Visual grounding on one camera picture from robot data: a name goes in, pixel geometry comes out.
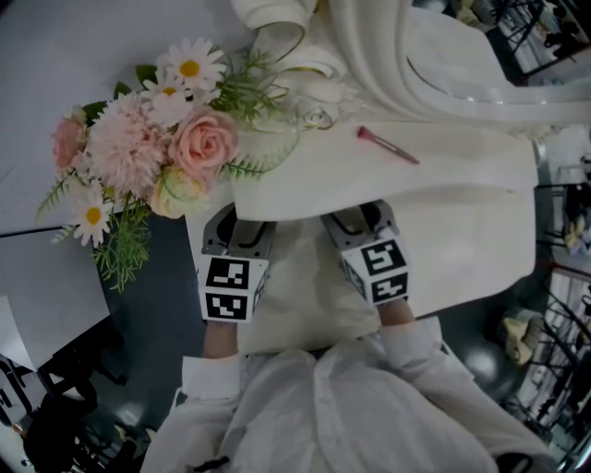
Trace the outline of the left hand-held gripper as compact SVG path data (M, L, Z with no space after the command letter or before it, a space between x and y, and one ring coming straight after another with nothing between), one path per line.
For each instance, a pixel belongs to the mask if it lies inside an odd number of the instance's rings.
M233 203L207 222L198 264L204 321L251 321L269 278L276 226L238 219Z

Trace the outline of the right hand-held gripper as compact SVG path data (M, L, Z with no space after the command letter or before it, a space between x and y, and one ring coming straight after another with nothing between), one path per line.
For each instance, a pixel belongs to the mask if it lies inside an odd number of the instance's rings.
M374 200L356 208L363 225L347 225L336 212L320 217L339 253L345 279L371 306L407 298L409 263L392 207Z

